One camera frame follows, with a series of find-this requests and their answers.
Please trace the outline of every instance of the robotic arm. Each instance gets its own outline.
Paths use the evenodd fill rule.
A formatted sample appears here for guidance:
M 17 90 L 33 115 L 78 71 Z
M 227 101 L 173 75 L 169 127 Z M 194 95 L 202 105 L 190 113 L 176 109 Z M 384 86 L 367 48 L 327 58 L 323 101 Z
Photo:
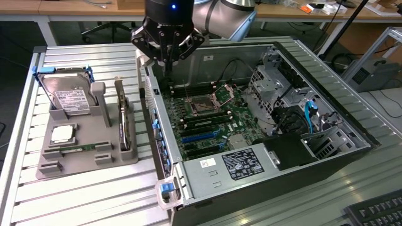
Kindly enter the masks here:
M 145 0 L 142 26 L 132 32 L 130 42 L 169 73 L 208 32 L 241 41 L 255 15 L 253 0 Z

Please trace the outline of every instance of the floor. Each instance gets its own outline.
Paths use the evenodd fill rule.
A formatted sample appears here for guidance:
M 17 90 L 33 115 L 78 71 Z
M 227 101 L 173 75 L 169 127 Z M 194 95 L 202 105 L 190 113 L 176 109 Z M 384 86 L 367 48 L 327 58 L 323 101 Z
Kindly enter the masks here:
M 78 30 L 77 22 L 52 22 L 50 24 L 56 39 L 60 45 L 82 45 L 85 44 Z M 84 28 L 89 29 L 96 26 L 96 22 L 84 22 Z M 321 34 L 317 28 L 319 24 L 305 25 L 303 23 L 268 23 L 265 30 L 260 30 L 260 23 L 255 23 L 248 37 L 261 36 L 293 36 L 312 48 Z M 110 42 L 109 29 L 88 35 L 92 44 Z M 118 30 L 114 42 L 128 42 L 129 33 Z M 0 77 L 2 85 L 0 86 L 0 122 L 5 124 L 5 130 L 0 135 L 0 166 L 3 160 L 6 147 L 10 138 L 14 117 L 17 113 L 24 81 L 26 77 L 28 66 L 30 62 L 30 51 L 34 46 L 44 46 L 38 27 L 33 22 L 0 22 Z M 331 59 L 336 53 L 345 52 L 345 49 L 336 45 L 327 57 Z

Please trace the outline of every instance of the white sticker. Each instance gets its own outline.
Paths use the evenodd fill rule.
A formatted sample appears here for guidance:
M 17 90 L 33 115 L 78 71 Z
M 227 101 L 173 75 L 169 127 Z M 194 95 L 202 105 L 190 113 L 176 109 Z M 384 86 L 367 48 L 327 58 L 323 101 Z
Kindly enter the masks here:
M 89 110 L 89 104 L 82 90 L 56 91 L 54 94 L 65 112 Z
M 213 55 L 202 56 L 202 60 L 204 60 L 204 61 L 206 61 L 206 60 L 213 60 Z
M 216 162 L 214 162 L 214 159 L 210 158 L 210 159 L 200 160 L 200 164 L 201 164 L 200 167 L 205 168 L 208 166 L 216 165 Z

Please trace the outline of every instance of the blue cable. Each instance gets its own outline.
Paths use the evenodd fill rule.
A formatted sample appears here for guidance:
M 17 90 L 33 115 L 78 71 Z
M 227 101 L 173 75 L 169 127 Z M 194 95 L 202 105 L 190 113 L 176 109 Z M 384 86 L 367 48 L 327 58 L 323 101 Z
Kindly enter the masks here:
M 312 124 L 311 124 L 311 120 L 309 120 L 309 109 L 313 108 L 313 109 L 317 109 L 315 103 L 312 100 L 308 100 L 305 102 L 305 106 L 304 106 L 304 116 L 305 116 L 305 120 L 307 120 L 307 123 L 308 123 L 308 127 L 309 127 L 309 133 L 312 133 Z

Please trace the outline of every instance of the office chair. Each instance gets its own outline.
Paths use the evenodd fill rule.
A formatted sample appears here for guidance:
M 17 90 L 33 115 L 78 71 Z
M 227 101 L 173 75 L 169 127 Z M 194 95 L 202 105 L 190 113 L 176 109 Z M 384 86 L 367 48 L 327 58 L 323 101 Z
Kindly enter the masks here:
M 89 43 L 90 42 L 90 39 L 89 37 L 86 36 L 88 34 L 92 34 L 94 33 L 96 31 L 100 31 L 105 28 L 110 28 L 112 30 L 112 42 L 110 43 L 114 43 L 114 33 L 117 32 L 117 28 L 125 30 L 125 31 L 130 31 L 130 28 L 121 25 L 124 22 L 106 22 L 105 24 L 102 24 L 101 22 L 97 22 L 97 26 L 94 28 L 92 28 L 90 30 L 88 31 L 84 31 L 81 30 L 81 37 L 82 37 L 82 41 L 84 43 Z M 130 22 L 130 27 L 133 28 L 136 26 L 136 23 L 134 22 Z

